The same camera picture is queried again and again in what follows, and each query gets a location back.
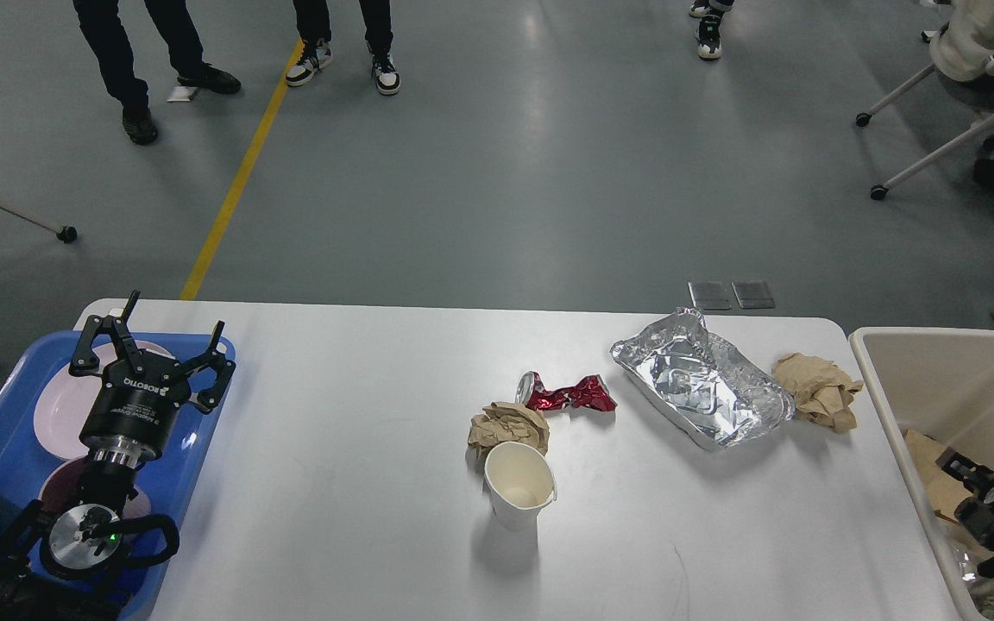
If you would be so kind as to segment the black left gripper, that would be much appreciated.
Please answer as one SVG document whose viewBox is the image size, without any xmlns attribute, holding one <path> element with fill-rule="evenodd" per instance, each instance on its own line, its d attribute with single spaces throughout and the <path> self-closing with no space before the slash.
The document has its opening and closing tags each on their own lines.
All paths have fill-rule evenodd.
<svg viewBox="0 0 994 621">
<path fill-rule="evenodd" d="M 100 378 L 100 390 L 88 413 L 79 441 L 89 449 L 109 449 L 116 437 L 131 441 L 141 457 L 162 457 L 167 448 L 180 406 L 190 404 L 202 414 L 210 414 L 221 404 L 236 372 L 236 362 L 220 350 L 224 321 L 217 321 L 203 353 L 188 361 L 175 361 L 169 368 L 148 371 L 143 376 L 143 354 L 128 329 L 141 291 L 131 291 L 121 315 L 91 315 L 72 351 L 68 373 L 73 377 Z M 113 367 L 102 373 L 93 343 L 107 336 L 118 361 L 127 361 L 127 370 Z M 191 378 L 212 373 L 212 385 L 194 392 Z"/>
</svg>

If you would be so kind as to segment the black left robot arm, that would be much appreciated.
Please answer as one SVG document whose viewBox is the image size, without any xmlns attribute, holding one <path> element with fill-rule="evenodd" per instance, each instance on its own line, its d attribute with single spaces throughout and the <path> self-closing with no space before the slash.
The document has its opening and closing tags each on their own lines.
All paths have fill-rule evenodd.
<svg viewBox="0 0 994 621">
<path fill-rule="evenodd" d="M 224 323 L 122 313 L 32 343 L 0 392 L 0 620 L 143 620 L 236 372 Z"/>
</svg>

